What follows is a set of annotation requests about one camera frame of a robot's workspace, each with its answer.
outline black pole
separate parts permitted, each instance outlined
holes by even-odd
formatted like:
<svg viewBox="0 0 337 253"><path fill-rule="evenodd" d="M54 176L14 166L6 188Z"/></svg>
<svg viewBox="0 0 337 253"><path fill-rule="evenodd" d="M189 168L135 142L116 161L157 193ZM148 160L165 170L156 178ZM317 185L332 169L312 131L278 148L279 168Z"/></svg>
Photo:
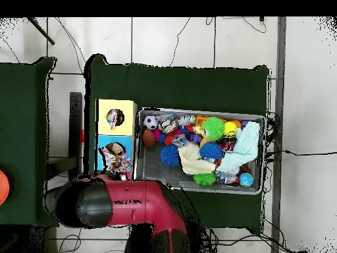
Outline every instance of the black pole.
<svg viewBox="0 0 337 253"><path fill-rule="evenodd" d="M48 36L47 33L44 32L44 30L41 28L41 26L38 24L38 22L32 18L32 17L28 17L27 18L35 27L36 29L39 30L39 32L45 36L45 38L48 40L49 43L51 43L52 45L55 45L55 42Z"/></svg>

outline yellow box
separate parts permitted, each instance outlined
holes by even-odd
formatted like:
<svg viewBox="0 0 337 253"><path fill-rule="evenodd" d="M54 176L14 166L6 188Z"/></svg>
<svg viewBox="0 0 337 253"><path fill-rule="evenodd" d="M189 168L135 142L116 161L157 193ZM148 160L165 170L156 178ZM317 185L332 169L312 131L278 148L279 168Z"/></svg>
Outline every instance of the yellow box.
<svg viewBox="0 0 337 253"><path fill-rule="evenodd" d="M124 121L113 129L111 129L111 125L107 120L107 114L111 109L118 109L122 111L122 114L124 115ZM137 105L133 101L98 99L98 134L133 136L135 131L136 113Z"/></svg>

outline blue spiky ball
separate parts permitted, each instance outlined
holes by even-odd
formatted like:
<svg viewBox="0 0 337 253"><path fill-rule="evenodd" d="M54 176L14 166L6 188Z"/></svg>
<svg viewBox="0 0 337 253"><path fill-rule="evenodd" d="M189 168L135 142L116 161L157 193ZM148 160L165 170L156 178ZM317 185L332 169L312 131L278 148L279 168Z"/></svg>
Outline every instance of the blue spiky ball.
<svg viewBox="0 0 337 253"><path fill-rule="evenodd" d="M200 148L200 156L206 158L221 159L221 147L214 142L207 142Z"/></svg>
<svg viewBox="0 0 337 253"><path fill-rule="evenodd" d="M160 157L161 161L169 167L176 167L179 165L178 148L174 144L165 146L161 150Z"/></svg>

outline soccer ball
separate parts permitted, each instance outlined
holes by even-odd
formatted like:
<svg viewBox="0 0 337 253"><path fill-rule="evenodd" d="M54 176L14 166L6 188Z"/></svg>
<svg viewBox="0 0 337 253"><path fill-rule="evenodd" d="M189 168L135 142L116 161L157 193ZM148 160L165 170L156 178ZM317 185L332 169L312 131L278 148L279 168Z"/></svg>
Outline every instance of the soccer ball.
<svg viewBox="0 0 337 253"><path fill-rule="evenodd" d="M158 126L158 121L153 115L148 115L145 117L144 126L149 130L155 130Z"/></svg>

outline table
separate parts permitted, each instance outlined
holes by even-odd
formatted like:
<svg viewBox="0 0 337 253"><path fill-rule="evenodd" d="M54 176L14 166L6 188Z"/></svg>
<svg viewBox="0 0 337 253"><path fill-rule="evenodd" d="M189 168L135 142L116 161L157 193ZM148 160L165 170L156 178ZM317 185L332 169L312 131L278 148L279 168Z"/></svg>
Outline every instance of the table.
<svg viewBox="0 0 337 253"><path fill-rule="evenodd" d="M266 66L252 70L145 65L108 65L103 55L86 63L84 171L92 172L95 150L95 100L129 99L138 107L162 107L265 115ZM262 192L257 195L188 192L204 227L249 227L261 230ZM174 191L178 201L184 193Z"/></svg>

